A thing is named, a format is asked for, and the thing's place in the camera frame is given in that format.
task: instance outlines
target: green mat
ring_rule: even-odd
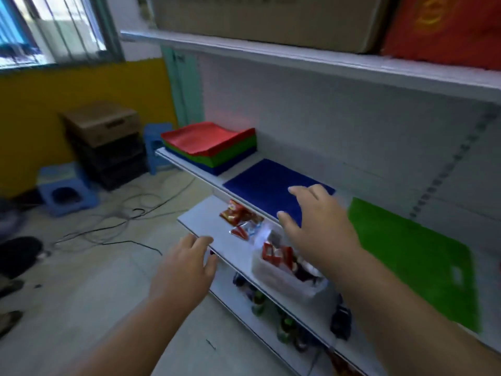
[[[179,153],[180,155],[189,159],[190,161],[201,163],[202,165],[208,167],[217,167],[219,165],[228,162],[230,159],[235,158],[244,151],[256,146],[258,144],[258,141],[255,135],[248,137],[240,141],[239,143],[220,151],[219,153],[217,153],[215,156],[212,157],[207,157],[203,155],[190,155],[188,153],[185,153],[184,151],[179,150],[175,146],[172,146],[165,140],[163,141],[163,143],[168,149],[175,151],[176,153]]]
[[[440,313],[479,331],[473,259],[467,246],[357,198],[348,216],[363,248]]]

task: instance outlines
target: blue stool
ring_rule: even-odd
[[[42,167],[38,172],[37,187],[47,210],[61,216],[99,204],[97,193],[76,162]]]
[[[146,146],[146,156],[150,174],[156,174],[157,166],[170,165],[170,161],[155,155],[155,151],[163,147],[162,137],[164,132],[172,130],[171,123],[146,124],[143,130],[143,140]]]

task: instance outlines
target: forearm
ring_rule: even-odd
[[[367,251],[353,248],[331,261],[326,274],[390,374],[501,373],[501,363],[493,354]]]
[[[69,374],[150,375],[186,316],[166,299],[147,299],[73,365]]]

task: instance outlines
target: blue mat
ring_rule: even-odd
[[[269,159],[263,159],[235,178],[223,184],[231,192],[259,207],[272,216],[285,211],[301,226],[301,208],[296,197],[289,194],[289,186],[309,187],[317,184],[314,179],[282,166]],[[323,185],[329,194],[335,190]]]
[[[213,174],[213,175],[220,175],[220,174],[224,173],[230,167],[233,167],[234,165],[236,165],[237,163],[239,163],[241,160],[249,157],[251,154],[253,154],[255,151],[257,151],[257,148],[255,146],[253,146],[252,148],[249,148],[246,151],[240,153],[238,156],[236,156],[234,158],[231,158],[229,161],[223,163],[222,165],[219,165],[219,166],[216,166],[216,167],[209,167],[207,165],[204,165],[204,164],[192,161],[192,160],[190,160],[190,159],[182,156],[178,152],[175,152],[175,151],[167,148],[166,146],[164,146],[164,148],[165,148],[166,151],[168,151],[169,153],[174,154],[176,157],[184,159],[185,161],[191,163],[192,165],[195,165],[196,167],[198,167],[198,168],[200,168],[202,170],[205,170],[206,172],[208,172],[210,174]]]

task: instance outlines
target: yellow wall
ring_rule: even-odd
[[[0,195],[32,189],[40,167],[72,160],[58,112],[95,100],[133,108],[143,123],[177,124],[162,59],[0,75]]]

